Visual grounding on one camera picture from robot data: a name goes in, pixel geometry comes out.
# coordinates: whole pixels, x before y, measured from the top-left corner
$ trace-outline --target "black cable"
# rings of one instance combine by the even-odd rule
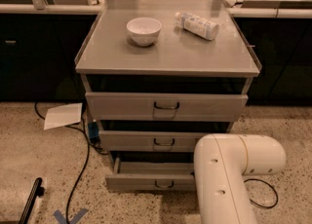
[[[85,127],[85,121],[84,121],[84,119],[81,118],[81,120],[82,120],[82,123],[83,123],[83,127]],[[74,186],[73,186],[72,189],[71,189],[70,195],[69,195],[68,200],[67,200],[66,214],[65,214],[66,224],[70,224],[69,219],[68,219],[68,215],[69,215],[68,212],[69,212],[70,202],[71,202],[72,196],[73,196],[73,194],[74,194],[74,191],[75,191],[75,189],[77,188],[77,185],[78,185],[78,183],[79,183],[79,180],[80,180],[82,174],[84,173],[84,171],[85,171],[85,169],[86,169],[86,167],[87,167],[87,164],[88,164],[88,161],[89,161],[89,157],[90,157],[90,146],[91,146],[91,145],[90,145],[90,142],[89,142],[89,138],[87,137],[87,135],[86,135],[86,133],[85,133],[84,131],[82,131],[82,130],[80,130],[80,129],[78,129],[78,128],[73,128],[73,129],[76,129],[76,130],[78,130],[78,131],[81,131],[81,132],[84,134],[84,136],[85,136],[85,138],[86,138],[86,141],[87,141],[87,157],[86,157],[86,160],[85,160],[85,164],[83,165],[83,167],[82,167],[82,169],[81,169],[81,171],[80,171],[80,173],[79,173],[79,175],[78,175],[78,177],[77,177],[77,179],[76,179],[76,182],[75,182]]]
[[[35,105],[34,105],[35,112],[37,113],[37,115],[38,115],[41,119],[45,120],[45,118],[39,113],[39,111],[38,111],[38,109],[37,109],[37,104],[38,104],[38,102],[35,102]],[[79,183],[79,180],[81,179],[81,176],[83,175],[83,173],[84,173],[84,171],[85,171],[85,169],[86,169],[86,167],[87,167],[87,164],[88,164],[88,161],[89,161],[89,158],[90,158],[90,147],[92,146],[92,147],[93,147],[99,154],[101,154],[101,155],[107,155],[106,152],[103,152],[103,150],[102,150],[101,147],[96,147],[96,146],[89,140],[89,138],[88,138],[88,136],[87,136],[87,134],[86,134],[85,120],[83,119],[83,117],[81,118],[81,122],[82,122],[82,128],[83,128],[82,130],[79,129],[79,128],[76,128],[76,127],[72,127],[71,125],[70,125],[70,126],[65,126],[66,128],[74,129],[74,130],[77,130],[77,131],[83,133],[83,134],[84,134],[84,137],[85,137],[85,139],[86,139],[86,141],[87,141],[87,157],[86,157],[85,163],[84,163],[84,165],[83,165],[83,167],[82,167],[82,169],[81,169],[81,171],[80,171],[80,173],[79,173],[79,175],[78,175],[78,177],[77,177],[77,179],[76,179],[76,181],[75,181],[74,186],[73,186],[72,189],[71,189],[70,195],[69,195],[68,200],[67,200],[66,210],[65,210],[66,224],[70,224],[70,221],[69,221],[69,219],[68,219],[68,215],[69,215],[68,212],[69,212],[70,202],[71,202],[72,196],[73,196],[73,194],[74,194],[74,192],[75,192],[75,190],[76,190],[76,188],[77,188],[77,185],[78,185],[78,183]]]
[[[34,109],[35,109],[36,114],[37,114],[41,119],[45,120],[45,117],[43,117],[43,116],[39,113],[38,108],[37,108],[37,105],[38,105],[38,102],[35,102]],[[70,128],[70,129],[74,129],[74,130],[80,131],[81,133],[83,133],[83,134],[85,135],[85,138],[88,140],[90,146],[93,147],[94,150],[97,151],[97,153],[99,153],[100,155],[107,155],[107,152],[105,152],[105,151],[103,150],[103,148],[100,147],[100,142],[99,142],[98,144],[96,144],[96,143],[94,144],[94,143],[92,143],[92,142],[89,140],[89,138],[88,138],[87,135],[86,135],[85,124],[83,124],[83,127],[82,127],[83,129],[82,129],[82,130],[79,129],[79,128],[73,127],[72,125],[65,126],[65,127],[66,127],[66,128]]]
[[[269,183],[266,182],[266,181],[263,181],[263,180],[260,180],[260,179],[254,179],[254,178],[252,178],[252,179],[247,179],[247,180],[245,180],[244,182],[246,183],[246,182],[248,182],[248,181],[259,181],[259,182],[262,182],[262,183],[266,184],[266,185],[269,186],[270,189],[274,192],[275,197],[276,197],[276,201],[275,201],[274,205],[260,205],[260,204],[256,203],[255,201],[253,201],[252,199],[250,199],[250,201],[251,201],[251,203],[252,203],[253,205],[256,205],[257,207],[264,208],[264,209],[270,209],[270,208],[273,208],[275,205],[277,205],[277,203],[279,202],[279,195],[277,194],[275,188],[274,188],[271,184],[269,184]]]

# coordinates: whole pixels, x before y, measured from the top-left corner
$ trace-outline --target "floor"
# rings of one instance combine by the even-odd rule
[[[58,105],[40,102],[37,108],[45,116]],[[43,127],[33,102],[0,102],[0,221],[20,219],[32,185],[41,177],[45,194],[37,199],[29,223],[65,223],[67,200],[84,165],[87,144],[77,130]],[[282,172],[255,176],[272,184],[279,195],[272,209],[253,206],[258,223],[312,223],[312,107],[248,105],[232,132],[272,136],[287,153]],[[107,156],[91,149],[70,204],[70,223],[201,223],[195,192],[108,192],[104,176],[110,172]],[[274,203],[268,187],[248,183],[247,188],[256,202]]]

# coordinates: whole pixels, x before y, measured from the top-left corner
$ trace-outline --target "countertop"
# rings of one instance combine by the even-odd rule
[[[259,69],[232,18],[212,0],[107,0],[76,70],[94,74],[151,74],[255,77]],[[213,41],[175,25],[176,12],[190,12],[219,24]],[[156,43],[139,47],[127,36],[126,24],[138,17],[156,18],[163,27]]]

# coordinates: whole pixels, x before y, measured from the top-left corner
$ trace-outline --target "drawer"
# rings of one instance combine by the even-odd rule
[[[115,160],[112,174],[105,176],[109,190],[195,191],[193,163],[148,163]]]
[[[179,121],[97,121],[101,131],[131,131],[152,132],[201,132],[201,133],[226,133],[231,128],[230,122],[179,122]]]
[[[241,94],[246,78],[88,74],[93,92]]]
[[[234,122],[248,97],[240,94],[86,93],[91,114],[102,120]]]
[[[99,131],[101,146],[107,151],[194,152],[205,133],[153,131]]]

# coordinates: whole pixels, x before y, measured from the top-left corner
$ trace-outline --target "bottle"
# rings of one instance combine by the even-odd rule
[[[215,38],[219,30],[217,23],[191,13],[175,13],[175,24],[210,41]]]

